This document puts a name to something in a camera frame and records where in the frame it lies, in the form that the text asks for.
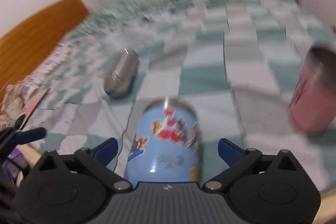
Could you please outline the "blue cartoon steel cup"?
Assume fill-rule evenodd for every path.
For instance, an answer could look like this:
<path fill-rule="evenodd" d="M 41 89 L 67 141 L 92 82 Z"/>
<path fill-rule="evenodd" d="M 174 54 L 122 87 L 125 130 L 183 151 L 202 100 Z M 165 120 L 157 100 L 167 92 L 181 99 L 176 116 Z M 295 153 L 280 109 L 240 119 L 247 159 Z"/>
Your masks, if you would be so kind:
<path fill-rule="evenodd" d="M 198 117 L 178 98 L 150 102 L 142 112 L 125 178 L 140 182 L 198 182 L 201 172 Z"/>

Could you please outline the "pink lettered steel cup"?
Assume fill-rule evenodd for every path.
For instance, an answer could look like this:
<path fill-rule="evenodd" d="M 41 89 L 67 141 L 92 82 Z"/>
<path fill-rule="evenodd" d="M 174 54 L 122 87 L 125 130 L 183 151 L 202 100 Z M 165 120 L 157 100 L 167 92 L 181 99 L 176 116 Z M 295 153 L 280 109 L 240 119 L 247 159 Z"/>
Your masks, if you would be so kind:
<path fill-rule="evenodd" d="M 289 105 L 295 130 L 325 131 L 335 118 L 335 50 L 315 44 L 307 52 Z"/>

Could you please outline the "patterned pillow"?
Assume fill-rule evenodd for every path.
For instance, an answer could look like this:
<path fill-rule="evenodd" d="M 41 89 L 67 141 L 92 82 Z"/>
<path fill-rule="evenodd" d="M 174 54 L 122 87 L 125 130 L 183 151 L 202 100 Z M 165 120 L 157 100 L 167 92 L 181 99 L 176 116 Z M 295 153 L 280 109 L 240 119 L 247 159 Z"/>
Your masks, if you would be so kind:
<path fill-rule="evenodd" d="M 71 53 L 73 42 L 63 40 L 40 63 L 37 68 L 16 84 L 6 86 L 5 96 L 1 100 L 1 129 L 10 127 L 18 118 L 29 100 Z"/>

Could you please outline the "stainless steel thermos bottle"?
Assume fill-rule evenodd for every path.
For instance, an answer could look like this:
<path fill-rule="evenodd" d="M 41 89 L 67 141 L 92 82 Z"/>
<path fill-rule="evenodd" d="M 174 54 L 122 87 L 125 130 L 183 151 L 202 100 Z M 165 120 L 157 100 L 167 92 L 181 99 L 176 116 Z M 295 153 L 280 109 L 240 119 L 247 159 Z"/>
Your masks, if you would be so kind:
<path fill-rule="evenodd" d="M 104 77 L 104 91 L 112 98 L 128 95 L 137 75 L 139 59 L 132 48 L 124 48 Z"/>

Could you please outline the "orange wooden headboard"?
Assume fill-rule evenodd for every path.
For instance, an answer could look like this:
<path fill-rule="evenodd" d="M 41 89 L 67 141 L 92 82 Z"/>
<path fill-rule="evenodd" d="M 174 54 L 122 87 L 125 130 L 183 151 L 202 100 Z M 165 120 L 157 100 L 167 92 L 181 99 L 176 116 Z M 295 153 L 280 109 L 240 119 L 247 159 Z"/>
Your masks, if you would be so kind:
<path fill-rule="evenodd" d="M 5 34 L 1 38 L 1 98 L 7 85 L 29 75 L 89 14 L 82 0 L 60 0 Z"/>

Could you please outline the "green checkered bed sheet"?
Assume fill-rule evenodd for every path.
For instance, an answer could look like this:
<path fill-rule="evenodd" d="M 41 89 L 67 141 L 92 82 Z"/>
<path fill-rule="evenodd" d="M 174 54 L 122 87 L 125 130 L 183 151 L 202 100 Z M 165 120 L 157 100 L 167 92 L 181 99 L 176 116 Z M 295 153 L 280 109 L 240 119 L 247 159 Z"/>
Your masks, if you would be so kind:
<path fill-rule="evenodd" d="M 308 49 L 335 46 L 335 35 L 295 2 L 200 0 L 71 41 L 26 124 L 47 130 L 32 143 L 38 152 L 68 154 L 114 137 L 119 156 L 110 167 L 123 174 L 145 106 L 181 97 L 199 118 L 203 181 L 226 169 L 217 144 L 228 138 L 268 154 L 289 149 L 319 190 L 335 186 L 335 129 L 307 137 L 288 120 Z M 112 98 L 104 77 L 124 48 L 137 52 L 138 71 L 130 93 Z"/>

